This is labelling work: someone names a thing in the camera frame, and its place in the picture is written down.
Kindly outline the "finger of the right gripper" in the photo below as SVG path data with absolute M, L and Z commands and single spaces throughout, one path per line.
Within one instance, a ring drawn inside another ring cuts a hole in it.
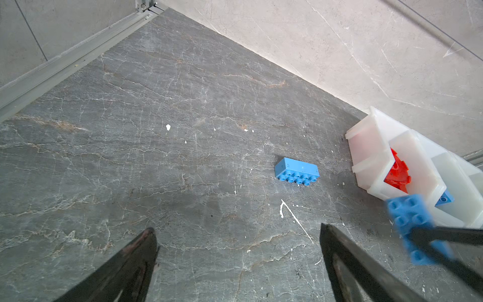
M 469 288 L 482 294 L 482 276 L 459 260 L 451 260 L 431 243 L 435 240 L 456 242 L 465 245 L 482 245 L 482 230 L 459 229 L 437 226 L 433 229 L 415 227 L 409 233 L 409 239 L 417 248 L 435 262 L 447 268 Z

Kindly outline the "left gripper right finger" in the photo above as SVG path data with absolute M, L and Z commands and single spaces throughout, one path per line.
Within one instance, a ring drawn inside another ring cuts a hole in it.
M 337 227 L 321 224 L 320 247 L 336 301 L 362 301 L 361 289 L 372 301 L 425 301 Z

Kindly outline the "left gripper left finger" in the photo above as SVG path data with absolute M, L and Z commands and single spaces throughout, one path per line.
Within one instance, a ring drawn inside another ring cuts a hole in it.
M 155 230 L 135 239 L 57 301 L 145 301 L 158 256 Z

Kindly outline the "white three-compartment bin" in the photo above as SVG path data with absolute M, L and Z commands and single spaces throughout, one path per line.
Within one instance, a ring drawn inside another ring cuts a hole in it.
M 421 195 L 437 225 L 482 228 L 482 170 L 376 108 L 345 134 L 357 184 L 383 201 Z M 404 193 L 384 182 L 394 163 L 406 162 L 411 183 Z M 454 202 L 435 206 L 449 190 Z

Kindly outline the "red arch lego piece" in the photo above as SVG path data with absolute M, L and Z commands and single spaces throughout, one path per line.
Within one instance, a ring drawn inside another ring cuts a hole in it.
M 394 163 L 384 182 L 404 193 L 408 193 L 406 186 L 411 183 L 411 176 L 408 173 L 409 168 L 406 162 L 397 156 L 397 152 L 394 149 L 391 149 L 391 152 L 394 157 Z

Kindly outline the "blue lego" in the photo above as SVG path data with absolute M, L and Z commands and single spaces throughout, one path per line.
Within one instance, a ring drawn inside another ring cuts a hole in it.
M 320 177 L 318 166 L 284 157 L 274 167 L 279 181 L 309 186 Z
M 452 202 L 454 202 L 454 197 L 450 194 L 449 190 L 446 190 L 441 195 L 435 206 L 442 206 Z
M 386 200 L 387 211 L 394 223 L 397 233 L 408 252 L 411 262 L 416 266 L 428 266 L 436 262 L 409 240 L 413 228 L 433 229 L 430 212 L 427 210 L 421 195 L 406 195 Z

